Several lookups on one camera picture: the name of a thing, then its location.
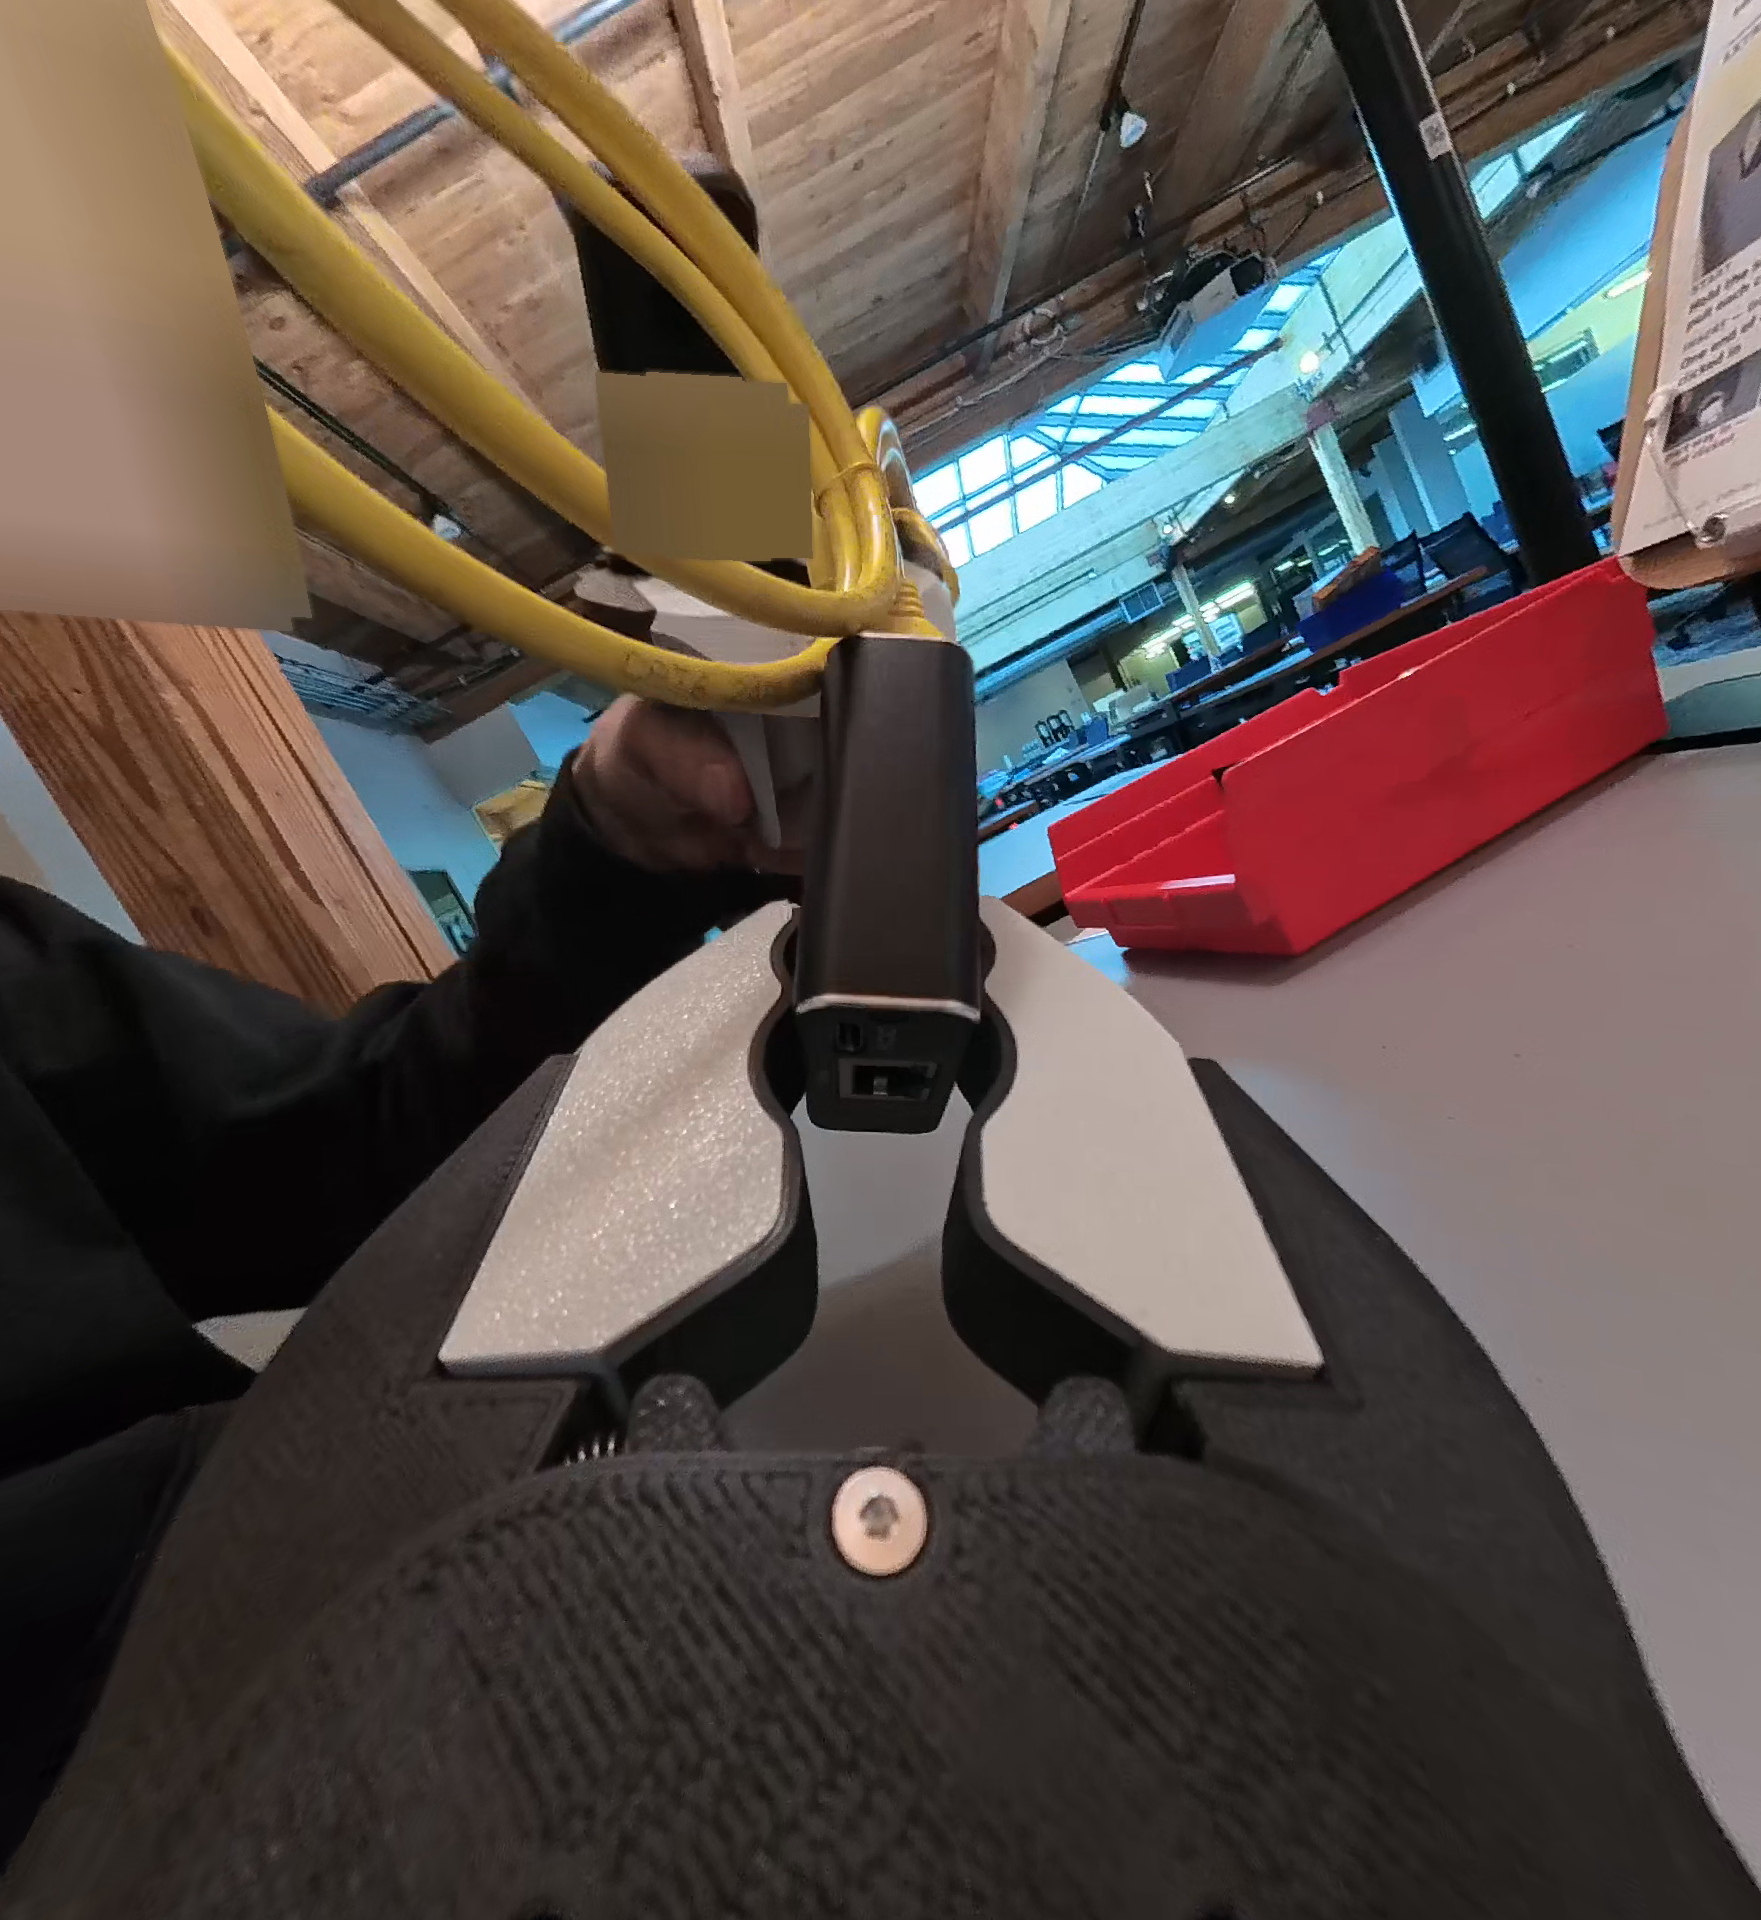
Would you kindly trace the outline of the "red plastic bin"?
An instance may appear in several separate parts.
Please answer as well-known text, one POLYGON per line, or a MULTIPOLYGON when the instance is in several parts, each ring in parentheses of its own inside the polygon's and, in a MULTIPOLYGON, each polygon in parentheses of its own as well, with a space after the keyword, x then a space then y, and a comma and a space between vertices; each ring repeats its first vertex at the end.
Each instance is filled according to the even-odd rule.
POLYGON ((1072 812, 1061 901, 1120 948, 1301 956, 1664 730, 1646 591, 1607 559, 1072 812))

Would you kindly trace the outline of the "black steel pole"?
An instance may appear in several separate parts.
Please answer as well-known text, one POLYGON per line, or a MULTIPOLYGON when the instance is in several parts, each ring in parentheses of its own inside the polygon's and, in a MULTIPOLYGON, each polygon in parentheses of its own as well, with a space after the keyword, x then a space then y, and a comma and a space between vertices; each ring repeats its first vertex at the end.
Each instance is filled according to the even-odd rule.
POLYGON ((1511 516, 1524 572, 1536 588, 1581 572, 1598 558, 1584 498, 1413 16, 1399 3, 1320 3, 1319 12, 1511 516))

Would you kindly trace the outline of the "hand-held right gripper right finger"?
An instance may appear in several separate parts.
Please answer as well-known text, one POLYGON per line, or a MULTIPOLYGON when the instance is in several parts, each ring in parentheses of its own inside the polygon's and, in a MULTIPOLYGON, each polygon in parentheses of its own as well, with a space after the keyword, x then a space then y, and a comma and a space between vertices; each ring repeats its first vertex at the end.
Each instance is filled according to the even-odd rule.
POLYGON ((1187 1380, 1319 1380, 1325 1351, 1181 1044, 1004 899, 944 1226, 944 1308, 1030 1405, 1158 1412, 1187 1380))

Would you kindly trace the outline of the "person's left forearm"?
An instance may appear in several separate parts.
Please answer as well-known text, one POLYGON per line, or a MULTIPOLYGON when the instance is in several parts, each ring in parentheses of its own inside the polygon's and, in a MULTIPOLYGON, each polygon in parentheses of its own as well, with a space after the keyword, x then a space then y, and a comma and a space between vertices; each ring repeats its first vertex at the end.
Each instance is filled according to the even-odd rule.
POLYGON ((655 875, 608 852, 569 775, 572 755, 538 823, 509 839, 484 880, 466 959, 432 983, 367 996, 341 1021, 390 1093, 440 1117, 484 1115, 709 934, 796 899, 796 870, 655 875))

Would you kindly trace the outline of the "ceiling mounted unit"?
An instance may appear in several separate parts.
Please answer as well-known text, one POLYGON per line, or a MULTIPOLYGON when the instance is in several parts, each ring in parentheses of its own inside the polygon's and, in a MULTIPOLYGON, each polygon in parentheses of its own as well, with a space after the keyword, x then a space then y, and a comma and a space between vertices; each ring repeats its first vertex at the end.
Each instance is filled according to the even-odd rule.
POLYGON ((1266 252, 1190 246, 1148 286, 1146 316, 1155 328, 1152 362, 1165 387, 1198 368, 1224 339, 1226 322, 1247 319, 1269 299, 1276 264, 1266 252))

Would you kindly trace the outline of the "person's left hand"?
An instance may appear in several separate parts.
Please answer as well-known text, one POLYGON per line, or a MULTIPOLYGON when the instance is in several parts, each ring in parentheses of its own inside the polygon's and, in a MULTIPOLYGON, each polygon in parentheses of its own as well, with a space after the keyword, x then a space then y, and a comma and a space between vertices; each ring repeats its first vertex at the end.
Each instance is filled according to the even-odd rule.
POLYGON ((572 754, 578 810, 608 852, 655 875, 792 875, 771 846, 747 768, 704 711, 617 697, 572 754))

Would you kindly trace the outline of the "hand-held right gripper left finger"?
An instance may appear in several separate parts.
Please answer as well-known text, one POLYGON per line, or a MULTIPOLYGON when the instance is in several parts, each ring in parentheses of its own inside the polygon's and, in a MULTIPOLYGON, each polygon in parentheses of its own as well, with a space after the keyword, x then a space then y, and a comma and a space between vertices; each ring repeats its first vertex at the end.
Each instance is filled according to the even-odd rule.
POLYGON ((781 1044, 794 908, 771 901, 582 1044, 438 1351, 456 1380, 657 1377, 735 1405, 813 1327, 817 1240, 781 1044))

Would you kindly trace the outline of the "black ethernet port adapter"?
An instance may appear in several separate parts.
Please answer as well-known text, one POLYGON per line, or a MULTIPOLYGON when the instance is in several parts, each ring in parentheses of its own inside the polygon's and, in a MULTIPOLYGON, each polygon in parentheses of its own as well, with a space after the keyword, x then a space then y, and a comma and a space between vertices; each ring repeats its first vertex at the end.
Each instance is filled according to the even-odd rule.
POLYGON ((805 1108, 835 1134, 939 1127, 982 1022, 974 673, 937 636, 848 636, 792 946, 805 1108))

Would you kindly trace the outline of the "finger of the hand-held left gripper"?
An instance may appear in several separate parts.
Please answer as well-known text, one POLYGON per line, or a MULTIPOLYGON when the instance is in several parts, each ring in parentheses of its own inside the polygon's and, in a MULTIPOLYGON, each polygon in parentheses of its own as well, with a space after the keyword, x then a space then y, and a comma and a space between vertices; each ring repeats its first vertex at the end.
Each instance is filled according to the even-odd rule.
POLYGON ((920 511, 905 448, 887 410, 876 412, 876 467, 892 511, 895 539, 920 603, 940 635, 957 633, 960 581, 940 535, 920 511))
POLYGON ((817 643, 812 635, 791 635, 717 609, 648 574, 619 574, 617 601, 639 618, 643 641, 678 658, 771 668, 805 655, 817 643))

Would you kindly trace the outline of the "black sweatshirt with red logo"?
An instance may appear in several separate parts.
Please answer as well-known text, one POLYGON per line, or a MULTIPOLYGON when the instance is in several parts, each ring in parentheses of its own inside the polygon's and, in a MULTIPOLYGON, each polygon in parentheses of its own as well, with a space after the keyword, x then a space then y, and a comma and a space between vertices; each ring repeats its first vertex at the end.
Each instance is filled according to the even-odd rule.
POLYGON ((394 1095, 347 1017, 0 876, 0 1874, 246 1388, 198 1326, 308 1304, 512 1093, 394 1095))

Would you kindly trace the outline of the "wooden pillar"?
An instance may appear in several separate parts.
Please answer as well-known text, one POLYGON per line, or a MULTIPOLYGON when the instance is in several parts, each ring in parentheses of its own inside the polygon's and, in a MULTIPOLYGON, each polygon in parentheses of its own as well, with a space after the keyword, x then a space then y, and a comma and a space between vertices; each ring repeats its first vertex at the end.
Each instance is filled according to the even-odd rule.
POLYGON ((0 611, 0 720, 148 946, 330 1013, 454 962, 259 633, 0 611))

